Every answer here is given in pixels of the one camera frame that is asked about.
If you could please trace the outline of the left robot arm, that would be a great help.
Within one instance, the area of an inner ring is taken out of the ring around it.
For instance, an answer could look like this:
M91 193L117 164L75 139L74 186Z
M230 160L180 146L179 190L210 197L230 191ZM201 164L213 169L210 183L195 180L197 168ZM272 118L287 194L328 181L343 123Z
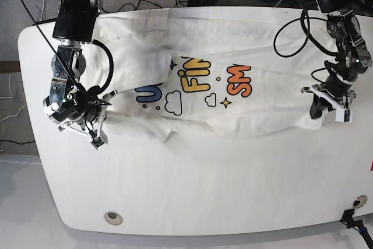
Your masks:
M372 12L372 0L315 0L319 11L326 16L326 30L335 40L336 52L327 50L311 35L309 9L303 0L298 2L302 8L298 21L305 33L305 41L311 41L316 48L335 59L335 62L324 62L323 68L329 74L324 82L302 89L313 95L310 117L316 120L327 111L335 111L337 122L352 122L350 104L356 94L351 87L359 75L372 67L372 56L353 6Z

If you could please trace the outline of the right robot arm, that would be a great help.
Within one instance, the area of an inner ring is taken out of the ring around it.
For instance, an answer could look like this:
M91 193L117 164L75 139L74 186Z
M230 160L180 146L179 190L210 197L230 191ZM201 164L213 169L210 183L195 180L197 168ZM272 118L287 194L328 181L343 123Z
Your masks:
M114 74L114 59L109 49L93 39L94 26L100 15L102 0L59 0L59 12L53 38L60 44L51 62L50 93L44 100L48 118L60 129L76 124L95 145L106 142L102 131L109 101L116 91L106 94ZM102 86L85 89L80 77L86 69L82 44L101 48L108 57L109 73Z

